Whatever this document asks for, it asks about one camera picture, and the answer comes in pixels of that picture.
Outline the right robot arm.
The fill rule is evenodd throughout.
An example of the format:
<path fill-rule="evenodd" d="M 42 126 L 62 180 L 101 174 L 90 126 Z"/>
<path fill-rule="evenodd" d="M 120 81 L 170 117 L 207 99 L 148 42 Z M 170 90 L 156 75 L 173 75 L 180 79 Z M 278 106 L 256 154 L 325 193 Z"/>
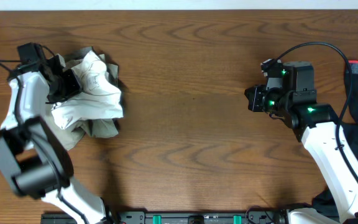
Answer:
<path fill-rule="evenodd" d="M 309 62 L 277 62 L 263 71 L 267 82 L 245 90 L 248 109 L 267 113 L 290 128 L 318 165 L 339 223 L 358 223 L 358 160 L 331 105 L 318 103 Z"/>

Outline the white t-shirt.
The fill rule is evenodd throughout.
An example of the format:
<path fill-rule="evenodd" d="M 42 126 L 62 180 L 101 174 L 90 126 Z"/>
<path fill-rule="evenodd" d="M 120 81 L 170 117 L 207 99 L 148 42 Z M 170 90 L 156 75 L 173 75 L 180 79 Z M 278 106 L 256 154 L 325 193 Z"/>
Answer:
<path fill-rule="evenodd" d="M 78 121 L 116 119 L 124 116 L 118 88 L 118 66 L 104 61 L 102 55 L 90 50 L 70 68 L 82 86 L 79 94 L 52 106 L 52 116 L 60 129 Z"/>

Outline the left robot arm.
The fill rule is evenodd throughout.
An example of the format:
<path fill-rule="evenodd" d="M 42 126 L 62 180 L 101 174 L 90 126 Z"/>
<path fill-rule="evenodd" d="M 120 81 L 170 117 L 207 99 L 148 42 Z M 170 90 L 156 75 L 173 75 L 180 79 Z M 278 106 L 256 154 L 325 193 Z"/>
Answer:
<path fill-rule="evenodd" d="M 20 64 L 8 71 L 11 99 L 0 128 L 0 171 L 16 195 L 50 203 L 71 222 L 114 223 L 103 199 L 75 179 L 70 156 L 43 119 L 47 104 L 81 91 L 64 58 L 47 58 L 46 49 L 32 42 L 19 46 Z"/>

